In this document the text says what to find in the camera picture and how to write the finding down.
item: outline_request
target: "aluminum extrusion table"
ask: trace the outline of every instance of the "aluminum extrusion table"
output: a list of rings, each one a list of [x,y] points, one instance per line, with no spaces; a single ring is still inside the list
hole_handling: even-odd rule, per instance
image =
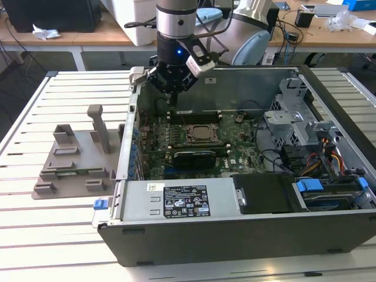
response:
[[[374,97],[349,73],[313,71],[376,144]],[[59,72],[45,78],[1,142],[0,281],[375,280],[376,237],[348,254],[124,268],[91,226],[95,197],[33,200],[55,126],[92,129],[86,110],[100,103],[107,128],[116,129],[127,115],[128,76],[127,71]],[[306,277],[311,272],[322,276]]]

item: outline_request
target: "motherboard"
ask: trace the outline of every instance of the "motherboard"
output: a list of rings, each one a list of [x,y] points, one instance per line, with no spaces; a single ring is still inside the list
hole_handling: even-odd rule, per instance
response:
[[[140,129],[145,178],[220,178],[266,172],[254,146],[256,123],[236,112],[175,114],[144,123]]]

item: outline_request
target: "gray plastic stand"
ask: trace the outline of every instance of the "gray plastic stand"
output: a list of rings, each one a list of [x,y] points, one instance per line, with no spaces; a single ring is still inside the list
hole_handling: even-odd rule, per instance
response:
[[[57,125],[56,141],[34,186],[33,199],[113,194],[124,126],[107,130],[102,112],[101,105],[88,108],[94,131],[73,132],[70,125]]]

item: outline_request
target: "warning label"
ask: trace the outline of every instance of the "warning label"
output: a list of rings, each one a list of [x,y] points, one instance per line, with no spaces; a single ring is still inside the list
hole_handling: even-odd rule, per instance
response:
[[[206,186],[177,186],[163,189],[164,217],[210,216]]]

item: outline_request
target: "computer tower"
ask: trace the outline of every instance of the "computer tower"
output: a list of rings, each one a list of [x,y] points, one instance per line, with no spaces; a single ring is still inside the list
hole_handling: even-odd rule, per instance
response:
[[[94,32],[100,22],[100,0],[2,0],[17,32],[31,32],[33,24],[60,32]]]

